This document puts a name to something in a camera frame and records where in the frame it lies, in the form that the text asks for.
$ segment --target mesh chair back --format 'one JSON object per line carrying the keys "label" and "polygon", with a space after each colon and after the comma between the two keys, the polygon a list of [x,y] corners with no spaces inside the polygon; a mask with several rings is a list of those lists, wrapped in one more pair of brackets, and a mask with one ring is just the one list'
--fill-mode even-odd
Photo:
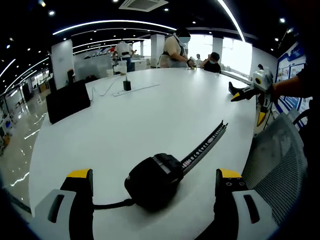
{"label": "mesh chair back", "polygon": [[280,225],[296,202],[307,171],[303,142],[290,118],[281,113],[252,140],[242,177],[271,206]]}

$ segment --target man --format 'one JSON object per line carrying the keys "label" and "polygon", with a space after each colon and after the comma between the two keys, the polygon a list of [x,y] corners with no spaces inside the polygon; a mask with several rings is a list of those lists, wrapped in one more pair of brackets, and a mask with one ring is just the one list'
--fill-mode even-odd
{"label": "man", "polygon": [[164,42],[163,54],[160,57],[161,68],[193,67],[195,63],[188,59],[186,43],[190,41],[190,34],[186,28],[179,28],[173,36]]}
{"label": "man", "polygon": [[132,46],[127,44],[124,41],[121,41],[115,46],[112,59],[113,61],[116,60],[116,54],[118,54],[118,58],[122,59],[123,61],[126,61],[126,68],[127,72],[132,72],[132,63],[131,63],[131,57],[135,54],[135,51],[133,51]]}
{"label": "man", "polygon": [[200,59],[200,54],[197,54],[197,55],[196,55],[195,63],[196,63],[196,65],[197,65],[198,68],[200,68],[201,65],[204,63],[204,62]]}
{"label": "man", "polygon": [[218,63],[220,55],[213,52],[208,55],[208,58],[202,63],[201,68],[212,73],[221,73],[221,67]]}

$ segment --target ceiling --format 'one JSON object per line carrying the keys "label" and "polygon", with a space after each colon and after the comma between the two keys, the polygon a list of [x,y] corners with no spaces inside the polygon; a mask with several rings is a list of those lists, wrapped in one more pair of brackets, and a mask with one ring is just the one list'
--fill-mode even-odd
{"label": "ceiling", "polygon": [[[171,29],[148,24],[108,22],[77,27],[53,35],[56,31],[82,23],[101,20],[134,20],[175,29],[190,28],[191,34],[210,34],[209,32],[212,32],[212,35],[217,38],[241,39],[233,22],[217,0],[198,0],[192,3],[186,0],[167,0],[168,4],[151,12],[119,9],[125,0],[118,2],[113,2],[113,0],[44,0],[45,7],[39,1],[1,3],[4,6],[0,9],[0,20],[5,24],[0,26],[0,73],[13,59],[16,59],[0,77],[1,93],[5,91],[5,86],[9,86],[17,78],[16,75],[20,76],[30,66],[47,58],[51,46],[63,41],[64,38],[72,39],[75,47],[111,39],[141,37],[148,39],[150,35],[159,32],[160,34],[174,33]],[[254,47],[278,58],[296,41],[294,33],[285,35],[290,26],[280,23],[279,18],[283,16],[277,10],[276,5],[269,4],[270,1],[260,0],[259,8],[253,8],[250,0],[224,0],[224,2],[237,20],[246,42],[251,43]],[[55,11],[54,16],[49,16],[48,13],[51,10]],[[111,45],[118,42],[108,41],[105,44]],[[49,63],[50,59],[32,70],[40,70]],[[29,73],[26,72],[21,77],[24,78]]]}

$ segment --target glossy floor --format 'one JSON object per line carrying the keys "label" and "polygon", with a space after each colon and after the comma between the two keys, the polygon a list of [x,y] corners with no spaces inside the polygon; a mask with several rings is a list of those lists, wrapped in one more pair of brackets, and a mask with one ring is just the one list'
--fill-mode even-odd
{"label": "glossy floor", "polygon": [[[38,132],[47,114],[46,96],[49,92],[37,94],[15,109],[16,124],[11,130],[10,142],[0,156],[2,188],[28,207],[30,161]],[[31,217],[16,205],[14,207],[24,219]]]}

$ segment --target white table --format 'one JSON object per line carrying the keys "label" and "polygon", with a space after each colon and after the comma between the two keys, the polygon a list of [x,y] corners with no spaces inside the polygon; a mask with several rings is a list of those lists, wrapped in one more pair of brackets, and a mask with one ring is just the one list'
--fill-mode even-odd
{"label": "white table", "polygon": [[216,169],[242,173],[254,133],[256,101],[230,102],[230,77],[184,68],[130,72],[132,88],[158,86],[114,97],[123,89],[115,76],[86,85],[94,95],[89,108],[51,125],[45,117],[37,136],[29,175],[30,207],[59,189],[71,171],[93,169],[93,202],[110,204],[129,198],[125,178],[139,162],[158,153],[182,160],[223,119],[226,132],[184,177],[172,203],[157,213],[133,205],[93,214],[99,239],[194,239],[214,219]]}
{"label": "white table", "polygon": [[245,83],[245,84],[248,84],[248,85],[251,84],[251,81],[249,81],[248,78],[246,78],[246,77],[244,77],[244,76],[242,76],[242,75],[240,75],[240,74],[238,74],[238,73],[235,73],[235,72],[233,72],[233,71],[225,71],[225,70],[222,70],[222,71],[221,71],[221,74],[226,75],[226,76],[228,76],[228,77],[231,77],[231,78],[233,78],[233,79],[237,79],[237,80],[239,80],[240,82],[243,82],[243,83]]}

